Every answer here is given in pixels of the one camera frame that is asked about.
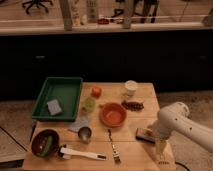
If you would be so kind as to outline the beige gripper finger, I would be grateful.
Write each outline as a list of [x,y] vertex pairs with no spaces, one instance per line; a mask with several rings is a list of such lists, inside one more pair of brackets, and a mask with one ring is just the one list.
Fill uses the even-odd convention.
[[164,160],[164,150],[166,148],[167,142],[163,139],[156,140],[156,154],[159,160]]

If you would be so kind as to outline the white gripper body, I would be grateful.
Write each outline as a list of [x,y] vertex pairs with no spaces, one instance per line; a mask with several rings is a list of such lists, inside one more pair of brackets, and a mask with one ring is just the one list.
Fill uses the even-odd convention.
[[155,120],[148,128],[152,131],[152,137],[155,142],[166,141],[172,134],[172,130],[163,125],[159,120]]

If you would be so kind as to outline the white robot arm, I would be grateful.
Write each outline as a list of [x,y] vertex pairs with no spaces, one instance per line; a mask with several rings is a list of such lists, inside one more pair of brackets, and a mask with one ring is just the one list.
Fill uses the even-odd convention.
[[190,120],[189,114],[189,107],[183,102],[164,106],[157,112],[157,118],[150,128],[159,162],[165,161],[164,150],[173,131],[184,135],[213,154],[213,129]]

